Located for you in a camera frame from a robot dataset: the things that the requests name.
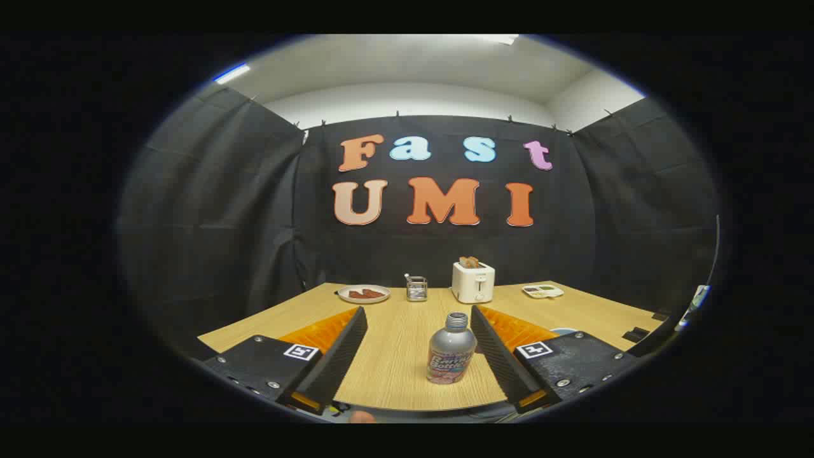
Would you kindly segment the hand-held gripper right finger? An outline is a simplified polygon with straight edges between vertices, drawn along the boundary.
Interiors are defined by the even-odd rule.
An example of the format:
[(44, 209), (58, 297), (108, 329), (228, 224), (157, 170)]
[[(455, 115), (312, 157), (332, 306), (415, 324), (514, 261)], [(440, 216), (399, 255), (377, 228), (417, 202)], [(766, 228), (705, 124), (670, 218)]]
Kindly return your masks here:
[(639, 362), (637, 356), (586, 331), (558, 335), (482, 305), (471, 308), (471, 328), (518, 413), (577, 398)]

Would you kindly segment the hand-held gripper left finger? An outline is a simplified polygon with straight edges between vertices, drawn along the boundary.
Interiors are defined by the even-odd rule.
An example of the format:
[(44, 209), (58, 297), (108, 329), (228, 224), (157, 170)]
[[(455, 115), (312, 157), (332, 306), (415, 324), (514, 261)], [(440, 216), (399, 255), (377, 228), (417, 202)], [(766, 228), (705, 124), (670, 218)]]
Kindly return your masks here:
[(253, 335), (203, 361), (209, 369), (264, 402), (323, 414), (366, 336), (362, 307), (282, 337)]

